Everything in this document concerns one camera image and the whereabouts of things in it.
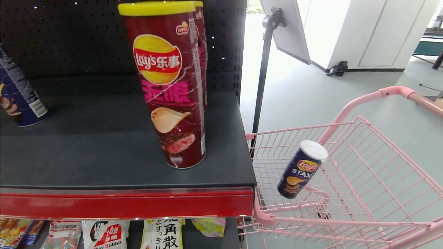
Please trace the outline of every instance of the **barcode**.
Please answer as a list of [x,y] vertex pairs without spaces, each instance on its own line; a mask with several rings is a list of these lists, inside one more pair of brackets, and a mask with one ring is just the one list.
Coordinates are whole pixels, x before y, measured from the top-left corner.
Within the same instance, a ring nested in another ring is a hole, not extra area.
[[202,140],[200,141],[202,145],[202,155],[205,153],[206,145],[205,145],[205,134],[203,134]]
[[29,106],[31,107],[32,111],[35,113],[37,117],[41,117],[48,112],[46,107],[42,104],[42,102],[39,99],[30,103]]

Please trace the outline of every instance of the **white lid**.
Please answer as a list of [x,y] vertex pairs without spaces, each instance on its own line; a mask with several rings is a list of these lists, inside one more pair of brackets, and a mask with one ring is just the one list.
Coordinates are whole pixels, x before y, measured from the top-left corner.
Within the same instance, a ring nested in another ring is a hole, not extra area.
[[300,144],[300,149],[312,159],[319,161],[326,161],[328,158],[328,151],[319,143],[305,140]]

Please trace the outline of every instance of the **pegboard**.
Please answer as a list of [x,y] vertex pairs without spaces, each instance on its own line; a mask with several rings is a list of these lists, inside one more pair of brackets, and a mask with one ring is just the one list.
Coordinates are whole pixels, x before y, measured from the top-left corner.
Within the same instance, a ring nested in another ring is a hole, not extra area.
[[[1,0],[4,48],[44,96],[139,92],[117,4]],[[236,91],[240,96],[245,8],[246,0],[204,1],[208,91]],[[114,85],[110,80],[126,82]]]

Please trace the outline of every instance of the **pink shopping cart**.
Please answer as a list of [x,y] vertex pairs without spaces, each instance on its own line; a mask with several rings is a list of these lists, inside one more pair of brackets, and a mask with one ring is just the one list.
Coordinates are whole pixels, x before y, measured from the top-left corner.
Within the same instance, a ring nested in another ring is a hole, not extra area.
[[[443,188],[364,117],[344,122],[355,106],[395,94],[443,117],[414,90],[392,86],[351,101],[332,124],[247,134],[248,141],[255,138],[250,148],[257,179],[250,226],[327,242],[328,249],[412,249],[443,237],[443,214],[435,212],[443,207]],[[277,184],[303,140],[323,144],[329,159],[289,200]]]

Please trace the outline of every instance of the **snack bag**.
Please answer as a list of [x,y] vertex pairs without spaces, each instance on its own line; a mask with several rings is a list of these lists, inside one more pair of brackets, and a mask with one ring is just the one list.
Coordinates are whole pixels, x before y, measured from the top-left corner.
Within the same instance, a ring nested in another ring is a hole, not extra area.
[[80,222],[52,221],[41,249],[76,249],[81,235]]
[[192,224],[206,237],[223,237],[226,218],[192,219]]
[[40,229],[43,226],[43,223],[45,221],[33,221],[32,224],[29,226],[28,230],[26,231],[25,235],[23,236],[22,241],[20,244],[22,245],[33,245],[35,240],[37,239],[37,235],[40,232]]
[[140,249],[183,249],[183,219],[145,220]]
[[127,249],[129,221],[82,221],[85,249]]
[[0,218],[0,249],[16,248],[32,220]]

